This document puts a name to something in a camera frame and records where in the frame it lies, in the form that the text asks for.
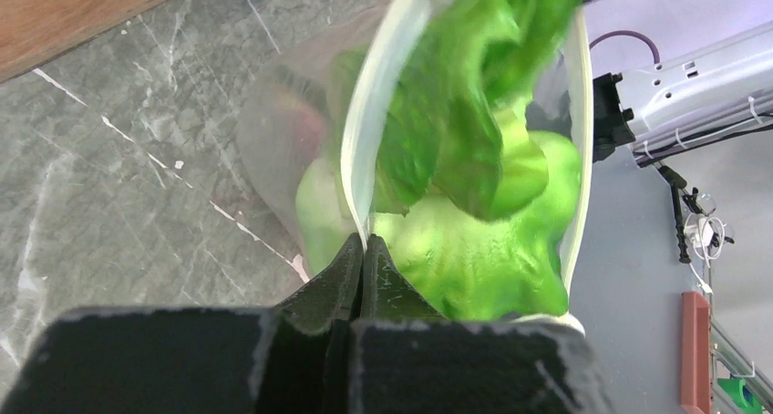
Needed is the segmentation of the green fake leafy vegetable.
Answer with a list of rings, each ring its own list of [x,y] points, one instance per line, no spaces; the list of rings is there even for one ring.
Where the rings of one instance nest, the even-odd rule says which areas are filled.
[[[560,243],[582,156],[527,125],[583,0],[452,0],[391,88],[369,209],[397,270],[440,313],[563,316]]]

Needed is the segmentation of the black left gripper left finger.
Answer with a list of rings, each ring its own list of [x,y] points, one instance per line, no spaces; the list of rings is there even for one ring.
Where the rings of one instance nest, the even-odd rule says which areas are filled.
[[[343,413],[365,252],[350,236],[279,305],[101,306],[36,340],[4,413]]]

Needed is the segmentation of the polka dot zip top bag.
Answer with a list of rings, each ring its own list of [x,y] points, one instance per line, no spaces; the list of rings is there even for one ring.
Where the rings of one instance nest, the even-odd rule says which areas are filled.
[[[352,235],[373,234],[369,212],[391,88],[430,17],[452,0],[386,0],[319,31],[265,65],[243,108],[236,140],[254,189],[301,249],[304,278],[332,263]],[[559,253],[571,293],[590,198],[593,132],[590,54],[582,3],[554,60],[538,78],[527,125],[570,138],[582,187]],[[563,316],[511,314],[494,320]]]

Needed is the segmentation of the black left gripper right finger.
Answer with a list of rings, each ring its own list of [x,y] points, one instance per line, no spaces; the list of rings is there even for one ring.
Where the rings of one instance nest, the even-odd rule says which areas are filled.
[[[394,320],[402,277],[373,235],[350,326],[349,413],[613,413],[586,337],[548,318]]]

